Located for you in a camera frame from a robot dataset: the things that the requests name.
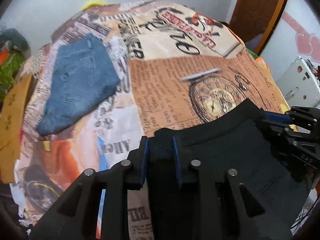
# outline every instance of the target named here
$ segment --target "pocket watch print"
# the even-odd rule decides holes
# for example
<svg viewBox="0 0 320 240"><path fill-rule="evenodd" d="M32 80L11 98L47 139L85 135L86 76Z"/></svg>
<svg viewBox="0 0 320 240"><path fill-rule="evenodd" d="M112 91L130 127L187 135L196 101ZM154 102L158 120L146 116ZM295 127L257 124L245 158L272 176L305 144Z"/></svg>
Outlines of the pocket watch print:
<svg viewBox="0 0 320 240"><path fill-rule="evenodd" d="M236 84L219 76L192 81L189 96L193 109L204 122L223 116L246 98Z"/></svg>
<svg viewBox="0 0 320 240"><path fill-rule="evenodd" d="M229 67L229 69L235 74L237 87L245 95L245 98L249 98L256 106L266 110L267 106L258 89L239 71L232 69L231 67Z"/></svg>

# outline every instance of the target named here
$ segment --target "denim fabric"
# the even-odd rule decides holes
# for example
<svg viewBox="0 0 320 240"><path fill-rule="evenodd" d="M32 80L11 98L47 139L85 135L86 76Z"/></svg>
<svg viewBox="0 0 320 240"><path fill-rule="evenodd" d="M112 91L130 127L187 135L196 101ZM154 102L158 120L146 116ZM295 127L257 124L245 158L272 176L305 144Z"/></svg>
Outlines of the denim fabric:
<svg viewBox="0 0 320 240"><path fill-rule="evenodd" d="M69 127L113 95L119 82L105 47L92 33L59 47L51 95L37 131L48 135Z"/></svg>

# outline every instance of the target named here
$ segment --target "black t-shirt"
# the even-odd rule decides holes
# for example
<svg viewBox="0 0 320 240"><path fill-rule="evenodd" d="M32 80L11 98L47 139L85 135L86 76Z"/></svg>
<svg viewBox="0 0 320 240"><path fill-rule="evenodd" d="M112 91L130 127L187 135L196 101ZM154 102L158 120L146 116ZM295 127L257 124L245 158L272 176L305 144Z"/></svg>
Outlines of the black t-shirt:
<svg viewBox="0 0 320 240"><path fill-rule="evenodd" d="M244 183L260 194L272 212L290 227L310 188L308 177L293 179L286 163L274 157L256 123L264 111L249 99L221 118L184 130L167 128L150 138L149 202L156 239L192 239L199 203L194 189L179 190L172 153L172 137L179 136L201 163L216 172L234 168Z"/></svg>

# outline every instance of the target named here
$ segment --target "metal screw head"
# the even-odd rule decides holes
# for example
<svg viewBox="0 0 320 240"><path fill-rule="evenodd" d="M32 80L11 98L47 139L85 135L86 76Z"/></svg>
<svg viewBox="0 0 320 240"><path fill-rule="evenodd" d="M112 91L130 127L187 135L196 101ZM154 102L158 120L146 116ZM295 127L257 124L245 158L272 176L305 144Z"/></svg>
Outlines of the metal screw head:
<svg viewBox="0 0 320 240"><path fill-rule="evenodd" d="M129 161L129 160L123 160L123 161L121 161L121 165L122 166L129 166L131 164L131 161Z"/></svg>
<svg viewBox="0 0 320 240"><path fill-rule="evenodd" d="M86 170L84 171L84 174L85 174L86 176L91 176L93 173L94 173L94 170L93 170L93 169L86 169Z"/></svg>
<svg viewBox="0 0 320 240"><path fill-rule="evenodd" d="M236 176L238 175L238 171L236 169L229 169L228 170L228 173L231 175L231 176Z"/></svg>
<svg viewBox="0 0 320 240"><path fill-rule="evenodd" d="M192 165L192 166L197 167L197 166L200 166L200 164L201 164L201 161L199 161L199 160L193 160L193 161L191 161L191 165Z"/></svg>

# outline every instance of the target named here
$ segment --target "newspaper print blanket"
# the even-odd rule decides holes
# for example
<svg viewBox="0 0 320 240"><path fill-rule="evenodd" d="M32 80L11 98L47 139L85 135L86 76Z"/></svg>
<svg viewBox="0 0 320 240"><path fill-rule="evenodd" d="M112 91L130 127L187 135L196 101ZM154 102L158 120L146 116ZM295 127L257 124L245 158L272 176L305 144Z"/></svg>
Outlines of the newspaper print blanket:
<svg viewBox="0 0 320 240"><path fill-rule="evenodd" d="M57 49L88 33L99 37L110 55L121 80L117 92L63 132L41 137L35 127L51 93ZM25 196L20 214L32 224L83 170L110 168L136 149L143 135L213 121L245 98L268 111L281 112L286 105L269 71L227 27L172 2L90 7L63 24L39 53L39 80L25 110L15 167ZM180 81L212 68L220 72ZM128 222L130 239L154 239L147 185L128 192Z"/></svg>

